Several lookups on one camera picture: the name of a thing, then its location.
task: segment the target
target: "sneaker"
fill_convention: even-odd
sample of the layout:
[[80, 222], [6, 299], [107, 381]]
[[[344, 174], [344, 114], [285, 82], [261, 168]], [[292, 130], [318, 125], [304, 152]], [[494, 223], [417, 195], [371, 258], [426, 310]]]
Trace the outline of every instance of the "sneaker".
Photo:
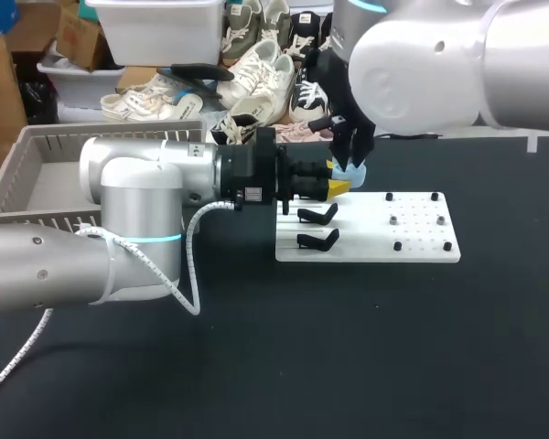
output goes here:
[[286, 48], [289, 44], [290, 31], [289, 4], [286, 0], [272, 0], [264, 10], [258, 39], [273, 39], [278, 41], [280, 48]]
[[285, 53], [291, 56], [297, 68], [301, 66], [309, 50], [318, 48], [320, 20], [313, 12], [291, 16], [291, 43]]
[[323, 23], [321, 24], [321, 40], [319, 42], [319, 50], [327, 50], [331, 44], [331, 19], [333, 18], [333, 13], [326, 15]]
[[218, 145], [245, 144], [256, 128], [271, 119], [274, 106], [269, 96], [249, 96], [238, 101], [206, 136], [206, 142]]
[[252, 94], [263, 76], [263, 64], [273, 64], [281, 53], [276, 41], [264, 39], [251, 47], [229, 70], [234, 79], [218, 82], [220, 102], [227, 109]]
[[289, 117], [293, 122], [311, 122], [328, 115], [328, 95], [316, 82], [307, 80], [307, 68], [296, 75]]
[[243, 0], [241, 5], [228, 5], [228, 29], [221, 40], [221, 58], [230, 67], [256, 43], [263, 6], [260, 0]]
[[184, 96], [177, 105], [171, 98], [158, 94], [128, 91], [125, 95], [102, 97], [102, 113], [110, 122], [165, 121], [194, 118], [203, 100], [196, 94]]
[[282, 55], [271, 66], [264, 64], [263, 80], [258, 83], [252, 96], [269, 96], [273, 102], [273, 114], [267, 125], [278, 122], [286, 112], [286, 106], [293, 90], [295, 65], [288, 55]]
[[184, 89], [185, 87], [182, 83], [155, 73], [155, 76], [153, 76], [153, 78], [146, 84], [132, 85], [126, 88], [126, 90], [124, 90], [121, 94], [105, 95], [100, 99], [100, 103], [104, 105], [104, 102], [120, 101], [120, 99], [125, 96], [125, 94], [129, 91], [140, 93], [146, 96], [159, 95], [162, 96], [163, 100], [166, 103], [173, 103], [173, 99], [175, 98], [175, 96]]

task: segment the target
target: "table surface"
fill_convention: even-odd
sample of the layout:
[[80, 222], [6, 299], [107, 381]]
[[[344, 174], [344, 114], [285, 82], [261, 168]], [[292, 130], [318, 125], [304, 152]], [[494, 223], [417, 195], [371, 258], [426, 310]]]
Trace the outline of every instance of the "table surface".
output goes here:
[[[461, 261], [279, 263], [270, 209], [213, 212], [201, 315], [56, 310], [0, 439], [548, 439], [549, 138], [379, 142], [363, 190], [444, 191]], [[0, 316], [0, 370], [39, 316]]]

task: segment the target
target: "white plastic container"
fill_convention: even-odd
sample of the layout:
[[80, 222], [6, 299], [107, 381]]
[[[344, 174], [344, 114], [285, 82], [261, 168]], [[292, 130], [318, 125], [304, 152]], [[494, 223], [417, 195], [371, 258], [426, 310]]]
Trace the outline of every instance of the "white plastic container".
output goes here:
[[204, 62], [220, 57], [223, 0], [86, 0], [121, 66]]
[[56, 60], [46, 56], [37, 64], [37, 70], [48, 76], [59, 100], [68, 108], [100, 109], [101, 97], [116, 93], [116, 84], [125, 70], [94, 70], [90, 73], [79, 68], [58, 69], [53, 67]]

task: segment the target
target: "pegboard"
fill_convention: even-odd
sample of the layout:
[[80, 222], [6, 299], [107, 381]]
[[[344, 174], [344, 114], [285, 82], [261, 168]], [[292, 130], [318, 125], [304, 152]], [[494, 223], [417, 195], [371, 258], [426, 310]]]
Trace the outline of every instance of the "pegboard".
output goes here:
[[[461, 256], [447, 200], [432, 192], [350, 192], [324, 203], [310, 199], [291, 201], [289, 215], [279, 203], [276, 221], [276, 259], [280, 262], [432, 262], [455, 263]], [[325, 213], [338, 203], [328, 226], [299, 222], [297, 209]], [[396, 223], [391, 224], [391, 217]], [[442, 217], [443, 224], [438, 223]], [[325, 239], [339, 229], [339, 239], [328, 252], [299, 249], [298, 233]], [[401, 243], [401, 250], [395, 243]], [[444, 250], [449, 242], [451, 249]]]

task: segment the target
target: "cable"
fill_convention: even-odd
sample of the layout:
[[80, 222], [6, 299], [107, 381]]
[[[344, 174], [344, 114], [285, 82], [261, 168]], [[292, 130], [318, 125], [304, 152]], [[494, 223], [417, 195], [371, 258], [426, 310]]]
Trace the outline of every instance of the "cable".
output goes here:
[[47, 322], [51, 318], [52, 314], [53, 314], [53, 308], [49, 308], [45, 310], [45, 314], [43, 314], [42, 318], [38, 322], [37, 327], [31, 334], [31, 336], [28, 338], [27, 343], [25, 343], [23, 347], [15, 355], [15, 357], [10, 360], [10, 362], [8, 363], [8, 366], [6, 366], [4, 370], [0, 372], [0, 384], [2, 384], [2, 381], [6, 379], [6, 377], [10, 374], [10, 372], [12, 372], [12, 370], [16, 367], [16, 365], [20, 362], [20, 360], [27, 354], [27, 352], [35, 344], [38, 336], [40, 336], [40, 333], [43, 332], [43, 329], [45, 329], [45, 326], [47, 325]]
[[[189, 227], [187, 229], [187, 239], [186, 239], [186, 255], [187, 255], [187, 266], [189, 270], [189, 280], [191, 281], [191, 293], [193, 296], [193, 305], [185, 298], [185, 296], [177, 289], [177, 287], [170, 281], [168, 277], [165, 276], [163, 272], [152, 262], [144, 253], [138, 250], [138, 247], [131, 242], [125, 240], [124, 238], [111, 233], [110, 231], [103, 229], [101, 227], [88, 227], [86, 229], [80, 229], [75, 232], [76, 235], [87, 236], [87, 235], [96, 235], [106, 240], [112, 240], [115, 244], [126, 249], [132, 253], [140, 262], [146, 265], [163, 283], [163, 285], [177, 298], [177, 300], [187, 309], [192, 315], [197, 316], [201, 310], [199, 304], [199, 288], [198, 281], [195, 274], [195, 264], [193, 262], [193, 234], [197, 223], [203, 215], [208, 213], [211, 210], [215, 209], [225, 209], [225, 210], [234, 210], [234, 205], [231, 202], [218, 201], [215, 203], [210, 203], [200, 210], [198, 210], [191, 221], [189, 222]], [[47, 322], [53, 314], [53, 308], [48, 308], [45, 310], [42, 318], [38, 322], [37, 327], [28, 338], [27, 342], [23, 347], [18, 351], [13, 359], [10, 360], [8, 365], [0, 372], [0, 384], [6, 379], [6, 377], [12, 372], [12, 370], [18, 365], [20, 360], [27, 354], [27, 352], [32, 348], [35, 342], [38, 339], [38, 336], [43, 332]]]

